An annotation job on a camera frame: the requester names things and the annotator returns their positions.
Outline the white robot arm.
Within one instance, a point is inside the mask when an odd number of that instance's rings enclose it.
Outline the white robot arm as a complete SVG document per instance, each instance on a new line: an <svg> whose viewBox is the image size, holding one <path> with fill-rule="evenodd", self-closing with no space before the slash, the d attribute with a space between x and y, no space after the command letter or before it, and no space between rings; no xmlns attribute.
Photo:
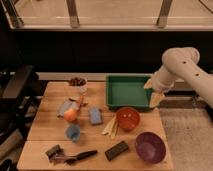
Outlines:
<svg viewBox="0 0 213 171"><path fill-rule="evenodd" d="M166 50L162 55L162 66L144 85L145 89L153 89L149 106L156 107L181 78L213 108L213 76L197 65L199 59L199 51L193 47Z"/></svg>

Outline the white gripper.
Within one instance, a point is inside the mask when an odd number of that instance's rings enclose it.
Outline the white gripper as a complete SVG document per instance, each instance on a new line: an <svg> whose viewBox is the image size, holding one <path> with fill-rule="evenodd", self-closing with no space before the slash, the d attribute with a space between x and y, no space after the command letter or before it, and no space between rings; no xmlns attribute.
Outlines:
<svg viewBox="0 0 213 171"><path fill-rule="evenodd" d="M155 91L151 94L149 103L150 108L155 108L160 104L160 102L165 98L163 93L167 93L173 88L174 81L175 75L169 72L164 65L162 65L160 69L147 80L144 84L144 89L153 88Z"/></svg>

